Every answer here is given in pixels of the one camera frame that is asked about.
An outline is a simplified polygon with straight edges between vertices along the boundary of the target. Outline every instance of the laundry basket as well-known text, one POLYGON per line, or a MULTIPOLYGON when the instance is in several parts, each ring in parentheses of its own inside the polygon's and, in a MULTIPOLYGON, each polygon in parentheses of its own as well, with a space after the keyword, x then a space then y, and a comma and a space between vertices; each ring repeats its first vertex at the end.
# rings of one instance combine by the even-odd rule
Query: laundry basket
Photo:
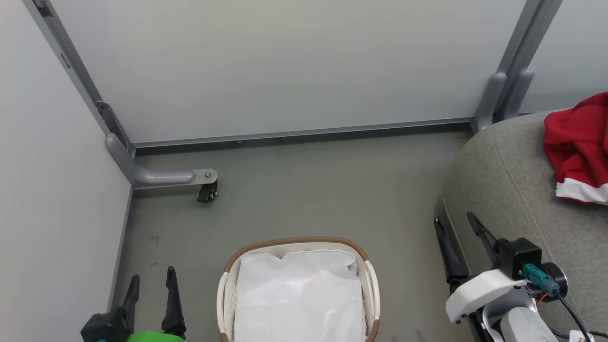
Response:
POLYGON ((351 240, 340 237, 296 237, 255 243, 237 251, 228 261, 219 280, 217 297, 218 326, 222 342, 234 341, 234 318, 237 309, 237 281, 241 258, 249 254, 269 253, 279 258, 286 253, 341 250, 354 255, 365 312, 365 342, 373 342, 380 327, 380 292, 378 280, 365 251, 351 240))

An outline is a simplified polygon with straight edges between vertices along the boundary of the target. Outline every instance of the concrete floor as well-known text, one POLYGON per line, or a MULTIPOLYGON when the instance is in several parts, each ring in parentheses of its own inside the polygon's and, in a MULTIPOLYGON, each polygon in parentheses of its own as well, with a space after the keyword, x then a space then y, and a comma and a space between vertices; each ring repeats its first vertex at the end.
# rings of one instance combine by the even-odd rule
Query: concrete floor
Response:
POLYGON ((156 169, 216 169, 219 197, 198 203, 196 187, 134 194, 115 304, 138 273, 136 331, 159 330, 172 265, 188 340, 219 341, 216 291, 234 252, 282 237, 339 236, 360 244, 376 269, 382 298, 376 341, 472 341, 466 324, 447 320, 448 289, 432 223, 444 176, 470 133, 462 126, 402 133, 199 145, 138 156, 156 169))

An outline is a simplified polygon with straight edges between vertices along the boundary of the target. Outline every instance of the white plastic bag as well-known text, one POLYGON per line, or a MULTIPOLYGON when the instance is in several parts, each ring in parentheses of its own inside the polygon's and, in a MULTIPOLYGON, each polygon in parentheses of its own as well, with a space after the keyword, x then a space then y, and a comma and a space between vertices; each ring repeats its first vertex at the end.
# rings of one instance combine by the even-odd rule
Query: white plastic bag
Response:
POLYGON ((235 342, 365 340, 361 282, 345 251, 244 256, 237 280, 235 342))

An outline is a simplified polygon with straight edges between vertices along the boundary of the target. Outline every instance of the black wheel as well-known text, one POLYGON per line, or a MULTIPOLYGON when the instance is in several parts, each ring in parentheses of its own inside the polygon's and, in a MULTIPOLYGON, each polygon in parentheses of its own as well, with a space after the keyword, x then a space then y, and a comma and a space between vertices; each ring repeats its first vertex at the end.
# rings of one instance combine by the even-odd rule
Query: black wheel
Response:
POLYGON ((197 202, 209 203, 213 201, 218 195, 218 181, 212 184, 203 184, 201 191, 198 192, 197 202))

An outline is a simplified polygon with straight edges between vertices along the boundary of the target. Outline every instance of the gray wall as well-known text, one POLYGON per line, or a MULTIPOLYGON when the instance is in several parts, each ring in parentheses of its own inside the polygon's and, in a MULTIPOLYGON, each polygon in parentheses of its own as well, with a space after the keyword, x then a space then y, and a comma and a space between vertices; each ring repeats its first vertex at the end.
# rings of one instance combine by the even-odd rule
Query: gray wall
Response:
POLYGON ((0 340, 81 341, 108 308, 130 185, 24 3, 1 7, 0 340))
POLYGON ((608 91, 608 1, 564 0, 530 62, 521 113, 571 108, 608 91))
POLYGON ((525 0, 52 0, 131 142, 470 118, 525 0))

